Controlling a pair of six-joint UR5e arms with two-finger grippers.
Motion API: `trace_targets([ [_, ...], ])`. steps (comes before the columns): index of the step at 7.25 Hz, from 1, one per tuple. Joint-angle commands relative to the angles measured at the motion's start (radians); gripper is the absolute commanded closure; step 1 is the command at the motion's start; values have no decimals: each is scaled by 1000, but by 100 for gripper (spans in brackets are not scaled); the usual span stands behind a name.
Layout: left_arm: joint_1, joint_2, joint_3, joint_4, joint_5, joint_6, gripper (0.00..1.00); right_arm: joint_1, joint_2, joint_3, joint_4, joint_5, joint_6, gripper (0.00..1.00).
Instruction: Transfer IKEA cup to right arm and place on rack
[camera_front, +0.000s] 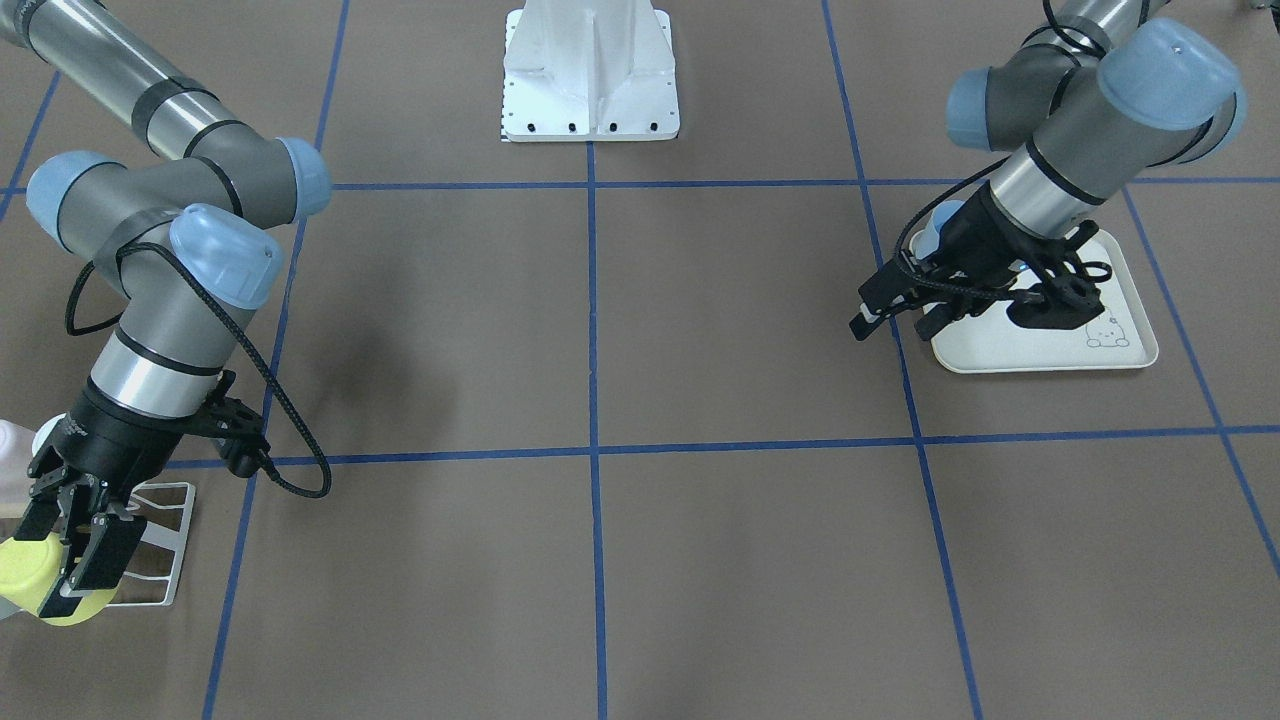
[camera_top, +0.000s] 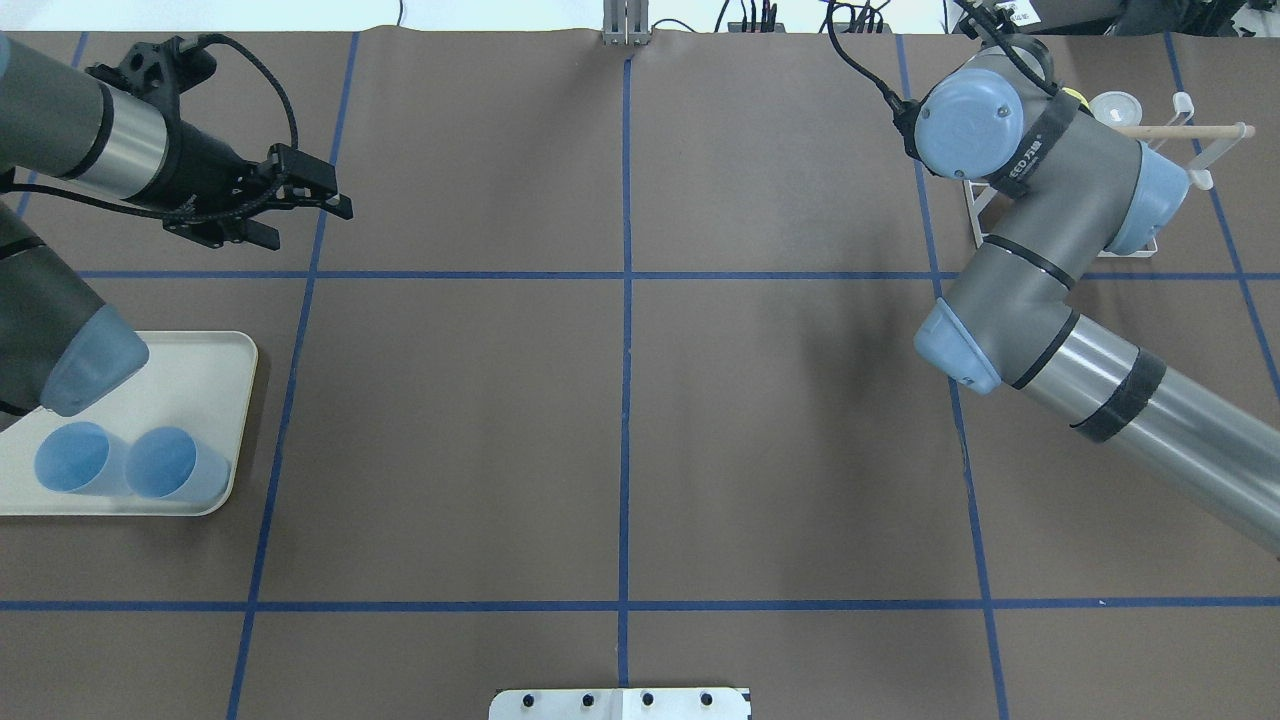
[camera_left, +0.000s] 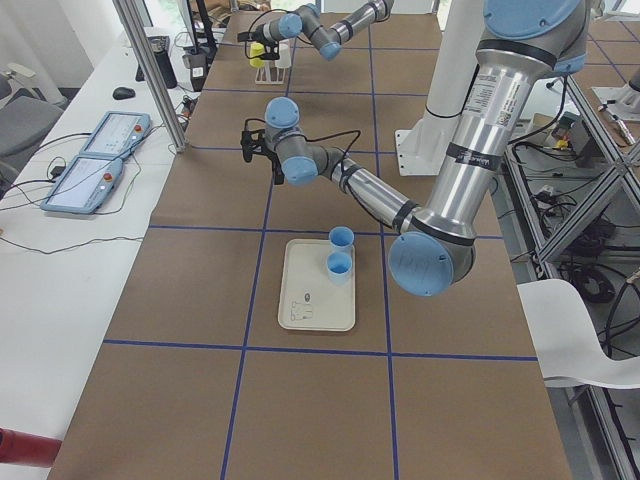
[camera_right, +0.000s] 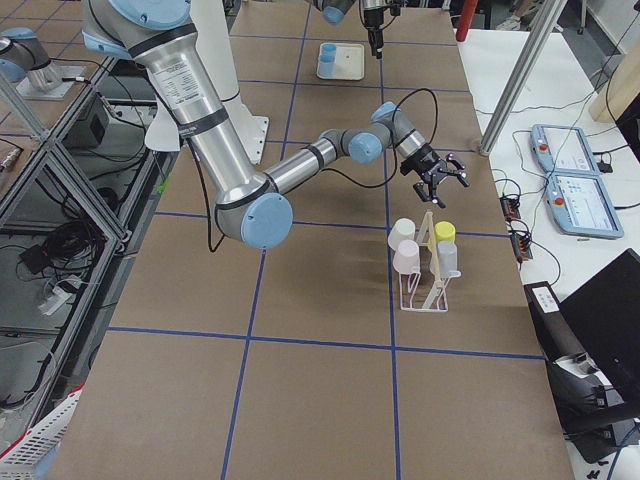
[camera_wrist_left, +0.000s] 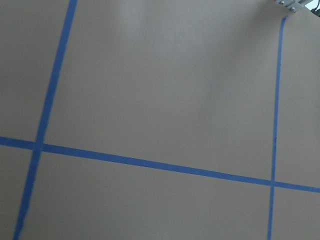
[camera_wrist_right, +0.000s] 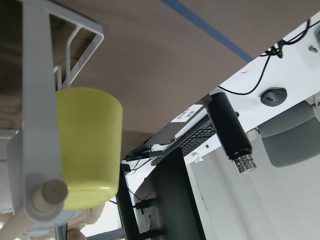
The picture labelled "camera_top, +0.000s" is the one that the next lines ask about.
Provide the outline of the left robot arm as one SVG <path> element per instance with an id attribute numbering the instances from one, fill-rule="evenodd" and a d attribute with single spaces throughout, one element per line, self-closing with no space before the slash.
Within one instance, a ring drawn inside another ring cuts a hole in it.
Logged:
<path id="1" fill-rule="evenodd" d="M 260 161 L 186 120 L 182 96 L 210 79 L 211 47 L 237 51 L 270 85 L 289 133 Z M 265 213 L 353 217 L 337 169 L 302 150 L 282 82 L 221 33 L 133 45 L 82 70 L 3 36 L 3 195 L 41 195 L 143 218 L 206 249 L 280 247 Z M 3 208 L 3 427 L 47 410 L 76 416 L 137 374 L 134 328 L 12 206 Z"/>

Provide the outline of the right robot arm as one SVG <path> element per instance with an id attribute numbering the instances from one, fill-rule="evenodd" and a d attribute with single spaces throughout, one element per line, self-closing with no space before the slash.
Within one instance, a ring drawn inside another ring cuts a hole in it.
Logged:
<path id="1" fill-rule="evenodd" d="M 979 395 L 1024 392 L 1276 553 L 1277 432 L 1068 304 L 1102 252 L 1155 238 L 1188 174 L 1094 119 L 1021 35 L 986 42 L 938 82 L 909 136 L 933 174 L 1011 202 L 923 322 L 916 351 Z"/>

